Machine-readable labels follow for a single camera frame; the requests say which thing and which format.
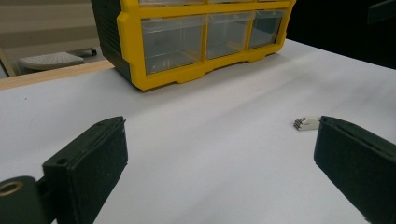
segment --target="white table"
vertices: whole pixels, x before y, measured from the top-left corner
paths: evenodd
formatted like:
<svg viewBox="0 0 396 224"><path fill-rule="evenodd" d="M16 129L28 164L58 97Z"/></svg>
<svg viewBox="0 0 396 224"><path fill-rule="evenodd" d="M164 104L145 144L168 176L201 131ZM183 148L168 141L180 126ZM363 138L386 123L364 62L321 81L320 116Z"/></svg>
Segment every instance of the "white table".
<svg viewBox="0 0 396 224"><path fill-rule="evenodd" d="M315 165L304 115L396 143L396 71L287 40L255 63L142 92L115 69L0 91L0 180L126 118L129 164L95 223L366 223Z"/></svg>

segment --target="bolt hole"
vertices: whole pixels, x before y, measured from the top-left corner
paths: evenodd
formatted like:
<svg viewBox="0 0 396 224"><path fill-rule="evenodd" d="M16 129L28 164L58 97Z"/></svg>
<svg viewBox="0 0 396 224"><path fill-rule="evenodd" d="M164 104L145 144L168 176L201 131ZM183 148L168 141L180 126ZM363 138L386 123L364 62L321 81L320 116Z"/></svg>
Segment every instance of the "bolt hole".
<svg viewBox="0 0 396 224"><path fill-rule="evenodd" d="M0 197L12 194L22 187L23 183L21 181L13 181L0 186Z"/></svg>
<svg viewBox="0 0 396 224"><path fill-rule="evenodd" d="M65 163L67 163L67 159L65 159L65 158L56 161L56 164L58 164L58 165L62 165Z"/></svg>

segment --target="wooden strip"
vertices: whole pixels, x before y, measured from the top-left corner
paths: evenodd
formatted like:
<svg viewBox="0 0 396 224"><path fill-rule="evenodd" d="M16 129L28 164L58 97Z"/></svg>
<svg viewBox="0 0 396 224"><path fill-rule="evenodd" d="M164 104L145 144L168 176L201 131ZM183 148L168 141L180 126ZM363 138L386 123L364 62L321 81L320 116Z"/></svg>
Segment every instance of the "wooden strip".
<svg viewBox="0 0 396 224"><path fill-rule="evenodd" d="M9 77L0 79L0 90L7 90L11 88L31 85L35 83L51 81L63 77L73 77L83 75L86 73L106 70L114 68L114 65L108 60L103 60L95 63L84 63L80 65L49 70L45 72L33 73L30 75L23 75L18 77Z"/></svg>

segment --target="storage box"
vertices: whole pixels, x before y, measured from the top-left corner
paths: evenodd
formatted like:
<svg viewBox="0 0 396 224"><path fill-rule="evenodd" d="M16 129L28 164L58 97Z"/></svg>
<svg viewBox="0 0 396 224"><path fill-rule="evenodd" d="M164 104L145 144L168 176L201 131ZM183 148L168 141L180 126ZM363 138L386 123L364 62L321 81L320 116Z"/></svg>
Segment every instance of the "storage box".
<svg viewBox="0 0 396 224"><path fill-rule="evenodd" d="M92 8L105 57L148 90L280 50L295 0L243 1L92 0Z"/></svg>

